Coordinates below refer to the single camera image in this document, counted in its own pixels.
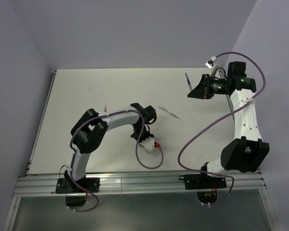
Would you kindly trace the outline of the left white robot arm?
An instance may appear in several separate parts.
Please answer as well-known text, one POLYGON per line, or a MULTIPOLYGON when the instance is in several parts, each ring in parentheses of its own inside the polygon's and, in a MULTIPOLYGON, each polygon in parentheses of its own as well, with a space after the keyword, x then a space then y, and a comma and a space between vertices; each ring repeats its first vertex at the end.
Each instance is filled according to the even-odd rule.
POLYGON ((156 148, 155 137, 146 125, 155 123, 157 114, 152 106, 143 108, 139 103, 112 113, 98 113, 94 109, 87 110, 71 130, 70 148, 74 151, 64 177, 57 181, 56 194, 98 192, 99 178, 86 177, 86 166, 90 154, 101 144, 106 132, 125 125, 132 125, 131 137, 143 147, 147 153, 156 148))

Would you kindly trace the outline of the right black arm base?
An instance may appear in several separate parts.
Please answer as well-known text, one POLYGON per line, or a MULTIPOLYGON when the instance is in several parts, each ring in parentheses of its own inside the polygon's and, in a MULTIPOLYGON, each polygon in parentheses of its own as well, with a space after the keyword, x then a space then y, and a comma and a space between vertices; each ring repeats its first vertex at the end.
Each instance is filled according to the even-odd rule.
POLYGON ((215 203, 218 189, 227 187, 225 178, 216 178, 206 174, 185 174, 178 177, 184 181, 186 190, 196 190, 198 199, 203 203, 215 203))

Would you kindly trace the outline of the blue pen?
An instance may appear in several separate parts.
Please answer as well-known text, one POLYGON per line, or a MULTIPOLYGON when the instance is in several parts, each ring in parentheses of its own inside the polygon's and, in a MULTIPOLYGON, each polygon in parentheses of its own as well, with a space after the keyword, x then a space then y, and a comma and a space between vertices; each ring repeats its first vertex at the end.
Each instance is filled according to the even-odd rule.
POLYGON ((191 82, 190 82, 189 76, 188 76, 188 74, 187 74, 186 72, 185 72, 185 78, 186 78, 186 81, 187 81, 187 84, 188 84, 189 90, 192 91, 193 88, 192 88, 192 85, 191 85, 191 82))

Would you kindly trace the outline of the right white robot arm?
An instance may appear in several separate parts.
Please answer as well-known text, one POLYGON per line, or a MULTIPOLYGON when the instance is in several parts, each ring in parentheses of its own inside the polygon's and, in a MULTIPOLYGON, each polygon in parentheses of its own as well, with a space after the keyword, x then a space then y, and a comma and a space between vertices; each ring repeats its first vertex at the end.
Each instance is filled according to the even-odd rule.
POLYGON ((188 94, 189 98, 211 99, 214 95, 229 97, 234 117, 233 140, 223 148, 221 157, 204 164, 199 175, 201 186, 208 188, 227 171, 254 172, 269 153, 269 143, 264 142, 259 131, 254 95, 256 81, 248 78, 245 62, 231 62, 226 77, 217 78, 203 74, 199 84, 188 94))

